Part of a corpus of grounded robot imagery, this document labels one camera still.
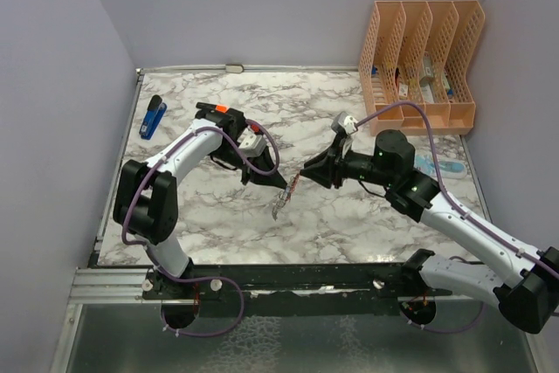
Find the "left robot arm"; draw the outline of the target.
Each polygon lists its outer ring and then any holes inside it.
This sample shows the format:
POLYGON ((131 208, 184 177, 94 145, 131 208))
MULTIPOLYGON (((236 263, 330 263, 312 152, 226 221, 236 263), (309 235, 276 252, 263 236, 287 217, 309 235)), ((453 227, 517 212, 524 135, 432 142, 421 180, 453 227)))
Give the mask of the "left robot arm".
POLYGON ((164 274, 162 287, 180 299, 192 290, 193 262, 175 234, 178 187, 209 158, 241 174, 241 183, 284 190, 280 153, 273 138, 256 121, 230 107, 197 103, 187 130, 158 154, 121 167, 113 219, 126 245, 140 245, 155 269, 164 274))

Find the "red handled keyring with rings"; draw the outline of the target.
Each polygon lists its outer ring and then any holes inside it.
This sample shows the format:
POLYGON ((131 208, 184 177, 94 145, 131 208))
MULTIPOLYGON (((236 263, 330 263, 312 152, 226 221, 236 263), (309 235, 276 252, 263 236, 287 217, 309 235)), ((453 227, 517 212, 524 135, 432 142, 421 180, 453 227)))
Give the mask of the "red handled keyring with rings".
POLYGON ((291 177, 285 189, 282 192, 280 192, 277 199, 275 200, 272 207, 272 217, 274 221, 278 219, 279 212, 291 200, 292 194, 296 188, 299 179, 300 179, 300 172, 296 173, 294 176, 291 177))

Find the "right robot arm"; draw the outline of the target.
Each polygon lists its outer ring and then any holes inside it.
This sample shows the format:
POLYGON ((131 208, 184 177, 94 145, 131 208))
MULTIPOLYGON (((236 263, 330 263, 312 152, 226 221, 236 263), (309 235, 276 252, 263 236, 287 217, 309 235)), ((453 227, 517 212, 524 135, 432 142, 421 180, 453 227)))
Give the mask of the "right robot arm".
POLYGON ((429 250, 415 252, 401 274, 403 289, 420 295, 443 289, 499 309, 518 329, 538 334, 558 309, 558 251, 543 251, 505 233, 414 166, 415 148, 399 130, 376 136, 372 154, 352 150, 338 133, 328 149, 305 162, 301 175, 330 189, 349 179, 379 185, 390 206, 445 234, 480 264, 459 265, 429 250))

